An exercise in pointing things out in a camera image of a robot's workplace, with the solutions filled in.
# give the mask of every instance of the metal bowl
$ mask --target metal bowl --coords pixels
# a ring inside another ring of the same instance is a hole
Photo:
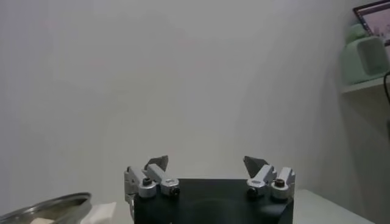
[[[36,218],[51,219],[55,224],[75,224],[91,207],[90,193],[71,194],[2,215],[0,224],[29,224]]]

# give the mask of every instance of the black cable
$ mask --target black cable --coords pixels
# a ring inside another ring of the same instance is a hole
[[[385,74],[383,77],[383,87],[385,88],[385,93],[386,93],[386,98],[388,99],[389,105],[390,105],[390,95],[389,95],[389,90],[388,90],[388,85],[386,79],[390,75],[390,71]]]

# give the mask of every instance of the picture frame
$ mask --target picture frame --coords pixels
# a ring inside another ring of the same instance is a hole
[[[383,40],[386,51],[390,46],[390,0],[373,2],[353,8],[369,35],[375,35]]]

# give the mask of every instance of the silver bracket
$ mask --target silver bracket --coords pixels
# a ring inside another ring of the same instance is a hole
[[[285,200],[294,197],[295,172],[292,168],[284,167],[278,178],[271,184],[271,195],[276,199]]]
[[[158,165],[148,164],[143,172],[146,176],[160,184],[162,194],[172,197],[180,194],[179,180],[169,177]]]
[[[249,186],[248,196],[255,198],[266,193],[269,183],[276,178],[276,171],[271,165],[263,165],[260,171],[251,179],[246,181]]]
[[[125,199],[128,195],[138,194],[141,198],[151,198],[156,195],[156,182],[147,178],[141,170],[129,166],[124,172]]]

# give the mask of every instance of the black base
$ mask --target black base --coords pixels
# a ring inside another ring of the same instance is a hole
[[[294,200],[247,197],[246,180],[180,179],[180,195],[134,198],[135,224],[292,224]]]

